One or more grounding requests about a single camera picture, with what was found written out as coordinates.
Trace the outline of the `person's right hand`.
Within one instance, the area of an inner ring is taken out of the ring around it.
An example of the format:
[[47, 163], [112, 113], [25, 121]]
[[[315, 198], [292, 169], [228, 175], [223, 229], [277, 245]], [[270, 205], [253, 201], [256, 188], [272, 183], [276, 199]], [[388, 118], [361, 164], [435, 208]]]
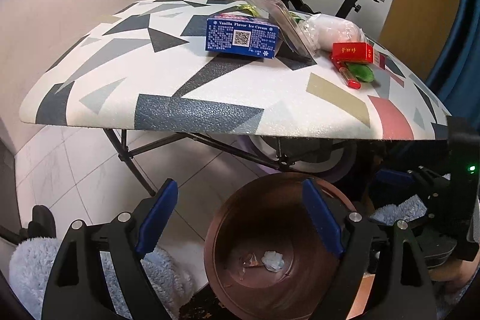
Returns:
[[446, 283], [447, 292], [457, 292], [469, 282], [479, 267], [479, 260], [472, 262], [452, 259], [442, 266], [429, 270], [429, 276], [434, 282]]

